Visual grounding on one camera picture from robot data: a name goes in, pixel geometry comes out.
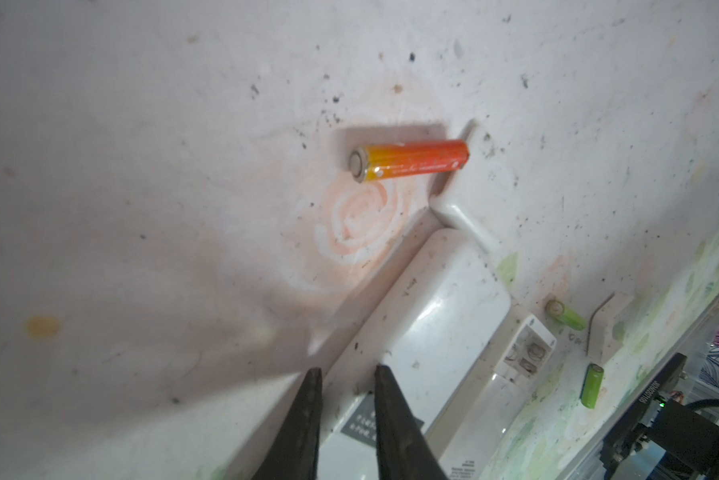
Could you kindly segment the green battery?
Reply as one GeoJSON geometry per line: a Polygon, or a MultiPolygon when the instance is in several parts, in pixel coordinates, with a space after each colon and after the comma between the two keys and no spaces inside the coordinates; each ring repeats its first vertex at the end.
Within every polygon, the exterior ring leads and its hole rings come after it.
{"type": "Polygon", "coordinates": [[[575,312],[573,308],[567,306],[567,304],[559,301],[559,299],[552,299],[545,304],[545,313],[549,317],[567,325],[567,327],[575,331],[583,331],[587,329],[589,321],[575,312]]]}
{"type": "Polygon", "coordinates": [[[592,363],[587,368],[585,374],[585,380],[583,380],[583,387],[581,388],[581,404],[587,409],[595,409],[597,406],[597,398],[599,398],[599,392],[601,392],[601,384],[603,384],[603,378],[605,378],[605,370],[603,367],[592,363]]]}

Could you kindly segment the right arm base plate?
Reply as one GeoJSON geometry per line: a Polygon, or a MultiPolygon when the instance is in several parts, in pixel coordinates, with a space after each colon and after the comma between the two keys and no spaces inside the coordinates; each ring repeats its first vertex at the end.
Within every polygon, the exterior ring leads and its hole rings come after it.
{"type": "Polygon", "coordinates": [[[675,354],[609,430],[599,454],[605,479],[629,476],[627,460],[651,446],[663,457],[648,478],[719,479],[719,425],[703,416],[719,409],[719,399],[681,403],[675,386],[686,363],[675,354]]]}

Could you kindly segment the white battery cover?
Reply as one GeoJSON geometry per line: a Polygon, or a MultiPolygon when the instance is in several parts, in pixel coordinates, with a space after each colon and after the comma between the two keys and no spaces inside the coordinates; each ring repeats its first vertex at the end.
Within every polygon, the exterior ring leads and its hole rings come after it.
{"type": "Polygon", "coordinates": [[[633,303],[635,298],[627,293],[615,292],[591,316],[587,357],[603,367],[621,348],[623,342],[615,339],[615,326],[619,316],[633,303]]]}
{"type": "Polygon", "coordinates": [[[469,147],[469,161],[463,168],[447,174],[443,186],[429,196],[429,210],[443,225],[469,235],[487,253],[497,253],[499,236],[489,228],[487,214],[493,207],[495,168],[491,154],[495,143],[487,128],[477,119],[461,132],[469,147]]]}

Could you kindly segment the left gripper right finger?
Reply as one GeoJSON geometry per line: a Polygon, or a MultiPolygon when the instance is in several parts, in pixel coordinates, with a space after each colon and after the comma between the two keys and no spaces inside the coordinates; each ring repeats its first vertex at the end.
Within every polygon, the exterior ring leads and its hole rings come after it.
{"type": "Polygon", "coordinates": [[[447,475],[431,453],[421,428],[389,366],[375,368],[377,467],[381,480],[437,479],[447,475]]]}

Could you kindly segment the red orange battery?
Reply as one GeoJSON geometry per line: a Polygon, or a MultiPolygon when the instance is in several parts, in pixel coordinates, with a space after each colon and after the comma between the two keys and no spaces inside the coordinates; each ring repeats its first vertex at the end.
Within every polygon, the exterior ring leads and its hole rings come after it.
{"type": "Polygon", "coordinates": [[[469,146],[463,140],[368,145],[352,152],[349,172],[363,183],[451,172],[468,161],[469,146]]]}

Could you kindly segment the red white remote control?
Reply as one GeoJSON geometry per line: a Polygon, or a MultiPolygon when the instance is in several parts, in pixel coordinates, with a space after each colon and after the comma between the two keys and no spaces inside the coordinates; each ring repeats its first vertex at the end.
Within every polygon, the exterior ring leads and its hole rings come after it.
{"type": "MultiPolygon", "coordinates": [[[[378,365],[391,368],[415,423],[426,434],[510,307],[509,292],[477,243],[455,229],[435,232],[335,364],[322,369],[316,479],[379,478],[373,394],[378,365]]],[[[244,448],[227,478],[253,479],[298,390],[281,407],[283,417],[268,424],[270,443],[244,448]]]]}

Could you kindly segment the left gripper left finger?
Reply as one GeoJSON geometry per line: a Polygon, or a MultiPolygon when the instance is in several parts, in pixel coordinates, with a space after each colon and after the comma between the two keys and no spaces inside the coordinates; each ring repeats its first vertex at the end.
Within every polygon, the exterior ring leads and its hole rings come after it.
{"type": "Polygon", "coordinates": [[[315,480],[318,475],[323,371],[305,375],[288,414],[253,480],[315,480]]]}

